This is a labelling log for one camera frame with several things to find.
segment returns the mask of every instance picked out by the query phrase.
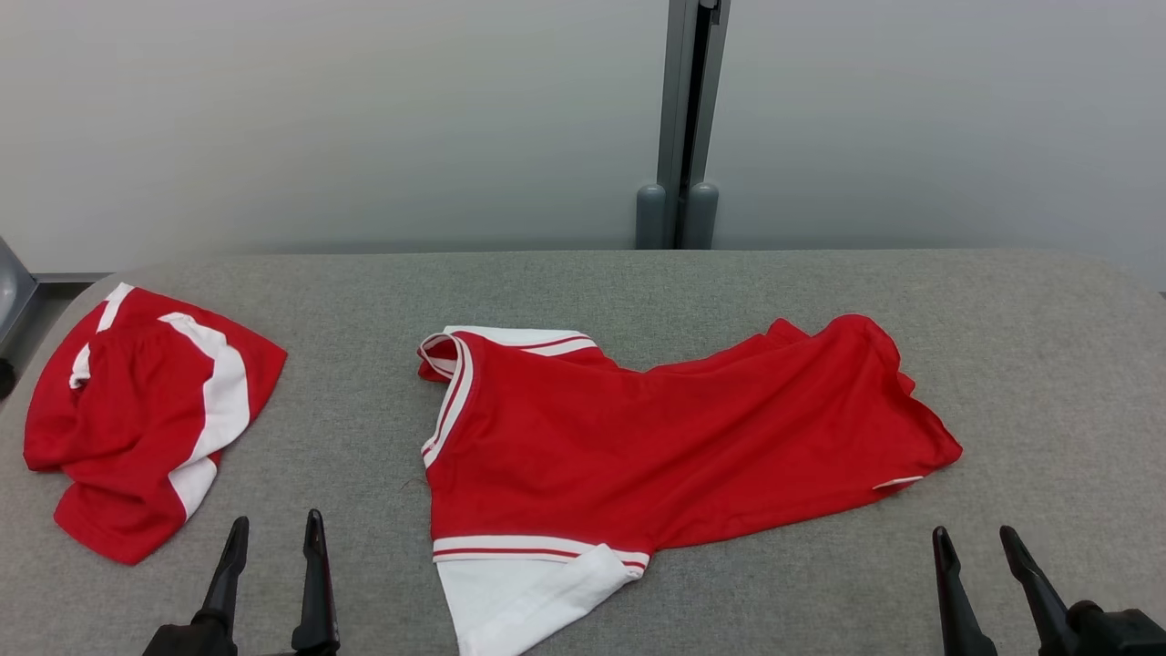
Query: gray table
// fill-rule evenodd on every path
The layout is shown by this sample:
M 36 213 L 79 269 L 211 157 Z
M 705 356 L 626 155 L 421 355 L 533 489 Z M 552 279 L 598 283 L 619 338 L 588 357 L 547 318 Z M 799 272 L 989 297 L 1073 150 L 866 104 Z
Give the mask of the gray table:
M 52 523 L 68 485 L 23 466 L 35 374 L 119 280 L 222 312 L 289 353 L 202 508 L 136 567 Z M 0 646 L 138 654 L 202 601 L 251 517 L 243 654 L 287 647 L 303 520 L 325 519 L 344 653 L 454 654 L 420 445 L 443 389 L 415 376 L 448 323 L 574 327 L 630 367 L 704 357 L 785 316 L 878 320 L 963 459 L 872 507 L 667 551 L 536 654 L 940 654 L 929 532 L 946 524 L 1002 655 L 1035 632 L 996 536 L 1016 527 L 1068 602 L 1166 620 L 1166 302 L 1032 251 L 271 255 L 132 270 L 84 292 L 0 415 Z

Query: gray tablecloth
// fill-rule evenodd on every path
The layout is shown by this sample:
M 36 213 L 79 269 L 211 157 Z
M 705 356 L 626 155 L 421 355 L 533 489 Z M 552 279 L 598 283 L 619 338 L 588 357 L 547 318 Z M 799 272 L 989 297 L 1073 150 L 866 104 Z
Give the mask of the gray tablecloth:
M 36 374 L 125 280 L 218 311 L 289 353 L 194 519 L 135 567 L 52 523 L 68 480 L 24 468 Z M 1166 302 L 1103 263 L 1031 251 L 273 255 L 181 262 L 84 292 L 0 415 L 0 650 L 138 654 L 197 609 L 251 517 L 241 654 L 286 649 L 301 541 L 323 512 L 343 653 L 454 654 L 430 563 L 420 445 L 441 386 L 415 350 L 449 323 L 573 327 L 635 368 L 704 357 L 785 316 L 862 312 L 965 447 L 878 505 L 666 551 L 536 654 L 940 654 L 929 532 L 946 524 L 1002 655 L 1034 654 L 997 529 L 1016 527 L 1068 602 L 1166 621 Z

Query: gray plastic object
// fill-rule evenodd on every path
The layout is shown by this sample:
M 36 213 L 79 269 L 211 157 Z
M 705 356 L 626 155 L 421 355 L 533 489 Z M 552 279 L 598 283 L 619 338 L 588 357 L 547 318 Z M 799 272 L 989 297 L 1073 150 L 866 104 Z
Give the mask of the gray plastic object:
M 24 270 L 8 244 L 0 239 L 0 343 L 8 336 L 35 288 L 36 281 Z
M 680 247 L 693 249 L 712 247 L 712 228 L 717 220 L 717 199 L 719 197 L 721 191 L 708 182 L 694 184 L 688 190 Z
M 665 234 L 663 209 L 667 193 L 659 184 L 645 184 L 635 192 L 635 247 L 639 249 L 668 248 Z

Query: folded cloth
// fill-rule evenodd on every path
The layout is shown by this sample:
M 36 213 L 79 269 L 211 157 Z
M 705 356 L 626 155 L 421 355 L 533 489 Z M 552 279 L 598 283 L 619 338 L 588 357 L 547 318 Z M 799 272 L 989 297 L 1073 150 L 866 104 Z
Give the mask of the folded cloth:
M 521 653 L 661 549 L 873 503 L 962 453 L 865 316 L 645 373 L 573 331 L 450 325 L 419 355 L 449 385 L 422 460 L 463 656 Z
M 286 359 L 238 323 L 119 284 L 49 359 L 28 408 L 28 468 L 73 480 L 57 524 L 140 563 L 194 515 Z

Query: red fabric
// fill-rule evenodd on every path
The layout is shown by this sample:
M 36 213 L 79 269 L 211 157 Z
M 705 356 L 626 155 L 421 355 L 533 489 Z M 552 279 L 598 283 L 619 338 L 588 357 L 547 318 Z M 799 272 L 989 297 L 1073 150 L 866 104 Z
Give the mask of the red fabric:
M 208 444 L 233 442 L 259 415 L 287 354 L 246 327 L 182 301 L 128 285 L 111 298 L 122 291 L 117 306 L 106 299 L 82 318 L 45 365 L 28 410 L 24 461 L 29 470 L 61 470 L 73 480 L 55 514 L 62 529 L 93 551 L 132 565 L 195 512 L 222 449 L 196 453 Z M 218 360 L 166 319 L 175 312 L 187 316 L 180 323 L 205 327 L 212 346 L 213 336 L 222 336 L 224 346 L 212 354 Z M 98 332 L 103 315 L 112 323 Z M 70 376 L 86 345 L 91 374 L 75 389 Z M 232 362 L 241 362 L 245 380 L 229 376 Z M 220 380 L 208 385 L 216 369 Z M 243 418 L 199 444 L 212 402 L 220 410 L 241 410 Z M 188 460 L 202 474 L 185 472 L 184 502 L 170 475 Z
M 471 331 L 423 345 L 457 361 L 459 341 L 451 385 L 470 386 L 427 471 L 435 541 L 548 536 L 652 555 L 873 503 L 909 484 L 878 486 L 962 453 L 864 316 L 814 337 L 779 319 L 646 373 L 597 347 L 545 357 Z M 419 374 L 448 381 L 428 362 Z

